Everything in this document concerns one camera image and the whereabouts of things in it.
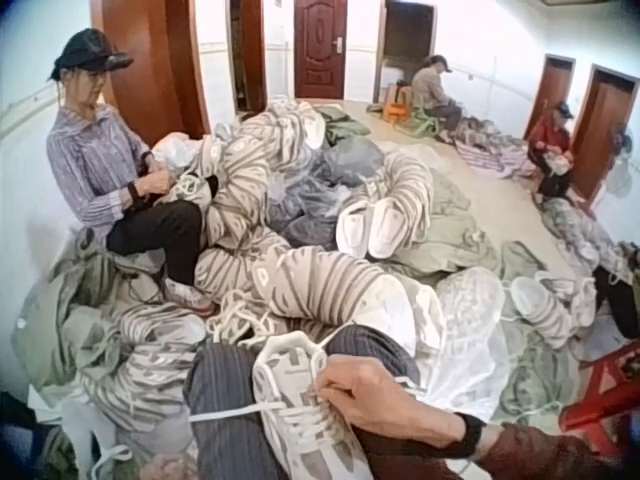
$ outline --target black pants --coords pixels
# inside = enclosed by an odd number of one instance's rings
[[[599,309],[604,300],[609,301],[611,315],[620,333],[629,339],[640,338],[640,318],[638,306],[633,296],[631,285],[618,281],[614,285],[609,282],[609,271],[598,267],[593,272],[596,279],[596,306]]]
[[[131,255],[163,249],[167,276],[193,285],[200,255],[202,213],[195,203],[177,200],[146,210],[125,214],[107,235],[107,249]]]
[[[447,132],[455,132],[460,120],[462,120],[462,108],[453,103],[426,109],[425,113],[432,117],[444,118],[442,128]]]
[[[544,174],[538,187],[538,193],[545,197],[566,197],[571,186],[571,171],[564,175],[556,175],[544,159],[544,152],[529,150],[531,160]]]

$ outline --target person sitting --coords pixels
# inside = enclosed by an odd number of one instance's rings
[[[174,183],[167,166],[113,107],[98,103],[106,73],[132,62],[99,30],[88,28],[69,39],[51,73],[65,100],[47,137],[49,163],[75,216],[108,251],[163,249],[167,299],[208,314],[212,303],[194,287],[200,209],[184,200],[153,205]]]
[[[444,93],[440,79],[443,72],[451,72],[446,58],[442,55],[427,58],[424,67],[413,77],[411,90],[422,99],[427,115],[444,119],[443,128],[434,139],[453,146],[453,134],[462,119],[462,108]]]
[[[571,185],[571,137],[565,128],[573,115],[566,102],[559,102],[551,115],[542,118],[529,136],[528,157],[544,175],[537,193],[542,197],[566,197]],[[569,170],[557,174],[547,163],[546,155],[562,155],[569,162]]]
[[[633,274],[631,285],[603,266],[593,272],[596,281],[596,308],[599,310],[607,300],[611,316],[618,330],[627,339],[640,338],[640,248],[631,243],[622,243],[624,259]]]

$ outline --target red stool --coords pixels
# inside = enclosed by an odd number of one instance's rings
[[[562,410],[560,429],[581,433],[600,455],[620,454],[619,439],[629,431],[629,413],[640,407],[640,380],[628,378],[622,367],[638,354],[640,341],[634,341],[594,362],[583,362],[580,372],[589,379],[584,396]]]

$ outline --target door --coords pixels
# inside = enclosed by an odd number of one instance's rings
[[[295,95],[344,98],[347,0],[296,0]]]
[[[105,100],[149,146],[170,132],[209,131],[194,8],[194,0],[91,1],[93,26],[134,58],[109,75]]]
[[[629,92],[615,85],[599,83],[592,87],[595,101],[586,118],[582,141],[576,145],[576,161],[572,180],[574,188],[585,199],[591,199],[606,176],[612,154],[611,127],[625,123],[631,101]]]
[[[239,3],[247,107],[251,113],[260,113],[267,106],[262,0]]]
[[[573,77],[573,66],[572,60],[546,58],[538,94],[533,104],[533,111],[524,138],[529,136],[533,127],[555,104],[567,99]]]

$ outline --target doorway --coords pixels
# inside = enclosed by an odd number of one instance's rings
[[[134,132],[150,146],[171,132],[209,132],[194,0],[92,0],[91,20],[135,60],[103,92]]]
[[[296,0],[295,96],[344,98],[347,0]]]
[[[229,56],[236,112],[244,117],[267,106],[262,0],[228,0]]]
[[[591,205],[609,170],[613,153],[612,128],[626,125],[640,80],[594,65],[587,96],[573,137],[575,165],[572,183]]]
[[[437,11],[432,5],[403,0],[384,0],[380,8],[373,101],[383,103],[390,84],[411,83],[433,54]]]
[[[573,69],[576,61],[573,58],[558,57],[556,55],[546,55],[542,78],[538,86],[538,93],[533,103],[533,111],[529,118],[529,124],[524,133],[524,138],[529,138],[531,130],[540,119],[558,102],[567,99],[571,80],[573,79]]]

